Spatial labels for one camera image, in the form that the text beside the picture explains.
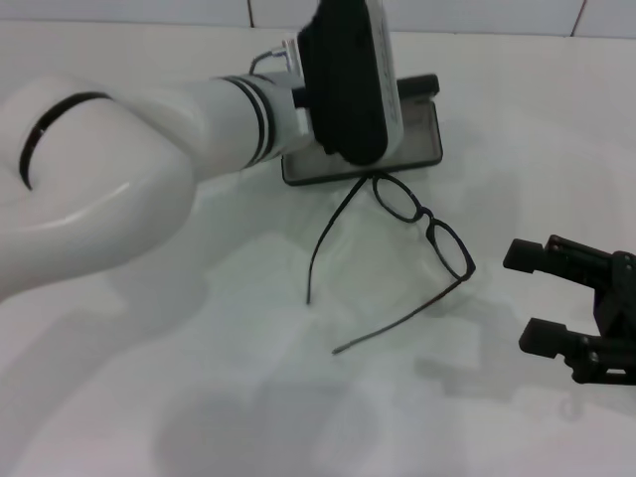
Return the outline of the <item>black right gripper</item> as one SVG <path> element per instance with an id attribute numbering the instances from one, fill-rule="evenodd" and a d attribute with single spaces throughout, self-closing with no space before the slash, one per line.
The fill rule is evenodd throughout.
<path id="1" fill-rule="evenodd" d="M 612 254 L 556 235 L 545 245 L 515 238 L 503 266 L 524 273 L 539 271 L 595 289 L 597 336 L 532 318 L 519 339 L 524 353 L 549 359 L 562 355 L 579 384 L 635 384 L 634 254 Z"/>

